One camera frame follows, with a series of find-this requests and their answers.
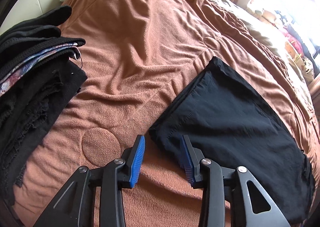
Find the black pants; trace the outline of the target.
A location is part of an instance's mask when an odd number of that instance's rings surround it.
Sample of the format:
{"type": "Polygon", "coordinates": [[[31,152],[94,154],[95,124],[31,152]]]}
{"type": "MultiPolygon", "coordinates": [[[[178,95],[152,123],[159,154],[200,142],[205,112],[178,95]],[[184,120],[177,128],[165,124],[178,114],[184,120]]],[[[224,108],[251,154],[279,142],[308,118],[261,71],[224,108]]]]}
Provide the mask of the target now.
{"type": "Polygon", "coordinates": [[[247,167],[291,224],[309,214],[311,164],[264,98],[219,58],[175,98],[149,128],[150,138],[181,158],[180,140],[223,167],[247,167]]]}

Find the stack of dark folded clothes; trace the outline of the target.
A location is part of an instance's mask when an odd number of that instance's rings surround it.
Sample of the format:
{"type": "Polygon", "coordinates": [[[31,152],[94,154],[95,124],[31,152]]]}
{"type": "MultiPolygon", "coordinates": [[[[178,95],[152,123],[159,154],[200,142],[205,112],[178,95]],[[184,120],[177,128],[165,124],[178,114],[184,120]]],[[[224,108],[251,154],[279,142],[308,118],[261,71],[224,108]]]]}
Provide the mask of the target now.
{"type": "Polygon", "coordinates": [[[10,205],[29,156],[87,78],[74,63],[85,40],[60,30],[71,13],[60,6],[1,35],[1,197],[10,205]]]}

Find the cream bed sheet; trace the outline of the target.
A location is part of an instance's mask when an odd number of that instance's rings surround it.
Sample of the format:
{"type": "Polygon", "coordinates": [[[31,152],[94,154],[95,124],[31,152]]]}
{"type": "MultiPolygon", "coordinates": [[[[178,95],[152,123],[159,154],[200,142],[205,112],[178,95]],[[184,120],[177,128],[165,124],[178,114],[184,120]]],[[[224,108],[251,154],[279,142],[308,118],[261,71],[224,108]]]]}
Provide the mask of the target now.
{"type": "Polygon", "coordinates": [[[314,107],[315,103],[309,89],[309,85],[314,80],[311,61],[300,55],[279,29],[258,20],[230,0],[209,1],[233,13],[245,24],[250,35],[256,41],[267,47],[274,55],[283,59],[288,69],[289,78],[298,94],[314,107]]]}

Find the pile of plush toys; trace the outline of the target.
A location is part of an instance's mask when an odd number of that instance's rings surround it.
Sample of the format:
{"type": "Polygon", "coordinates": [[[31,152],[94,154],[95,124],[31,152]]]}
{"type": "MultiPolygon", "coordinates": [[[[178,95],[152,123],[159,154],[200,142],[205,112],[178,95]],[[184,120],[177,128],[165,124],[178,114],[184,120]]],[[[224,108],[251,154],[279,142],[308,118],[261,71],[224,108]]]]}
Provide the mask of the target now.
{"type": "Polygon", "coordinates": [[[260,0],[250,0],[246,11],[281,34],[284,43],[280,46],[288,52],[306,83],[311,84],[319,75],[319,66],[314,58],[316,48],[295,20],[279,10],[266,9],[260,0]]]}

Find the brown bed blanket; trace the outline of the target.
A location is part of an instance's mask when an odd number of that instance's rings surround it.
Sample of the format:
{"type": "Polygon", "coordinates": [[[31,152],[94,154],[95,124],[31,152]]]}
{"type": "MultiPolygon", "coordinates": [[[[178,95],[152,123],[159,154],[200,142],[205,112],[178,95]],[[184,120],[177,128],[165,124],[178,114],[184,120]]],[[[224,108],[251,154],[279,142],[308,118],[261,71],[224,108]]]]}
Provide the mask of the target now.
{"type": "Polygon", "coordinates": [[[208,0],[67,0],[63,36],[84,38],[87,80],[27,161],[14,209],[32,226],[80,166],[101,167],[146,133],[213,57],[276,111],[319,180],[319,126],[286,57],[208,0]]]}

